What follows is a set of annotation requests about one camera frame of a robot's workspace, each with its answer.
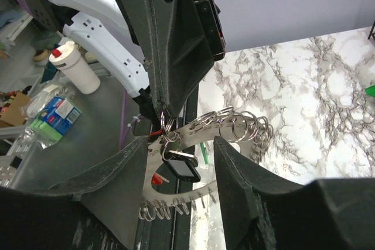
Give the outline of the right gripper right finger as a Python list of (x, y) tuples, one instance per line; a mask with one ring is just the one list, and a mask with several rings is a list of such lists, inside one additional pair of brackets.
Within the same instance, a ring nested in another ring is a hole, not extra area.
[(374, 179), (300, 185), (214, 139), (227, 249), (373, 249)]

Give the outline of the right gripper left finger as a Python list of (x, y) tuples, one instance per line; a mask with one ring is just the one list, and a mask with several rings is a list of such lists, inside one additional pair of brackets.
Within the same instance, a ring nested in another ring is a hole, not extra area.
[(148, 157), (139, 136), (48, 190), (1, 188), (2, 249), (132, 249)]

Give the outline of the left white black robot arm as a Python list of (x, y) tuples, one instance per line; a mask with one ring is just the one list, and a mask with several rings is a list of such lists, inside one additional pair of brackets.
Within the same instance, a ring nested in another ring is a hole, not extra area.
[(46, 29), (95, 55), (154, 122), (178, 117), (225, 55), (214, 0), (25, 1)]

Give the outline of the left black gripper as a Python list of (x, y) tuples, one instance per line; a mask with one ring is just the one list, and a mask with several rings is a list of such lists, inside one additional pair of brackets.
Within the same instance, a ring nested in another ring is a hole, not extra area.
[(226, 54), (220, 8), (214, 0), (115, 1), (145, 57), (155, 112), (177, 117), (213, 57)]

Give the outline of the black key tag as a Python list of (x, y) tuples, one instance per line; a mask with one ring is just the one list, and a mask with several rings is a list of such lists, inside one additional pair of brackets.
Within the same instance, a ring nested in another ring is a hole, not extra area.
[(196, 170), (199, 162), (195, 155), (177, 150), (167, 150), (163, 153), (162, 160), (179, 180), (189, 183), (201, 181), (201, 176)]

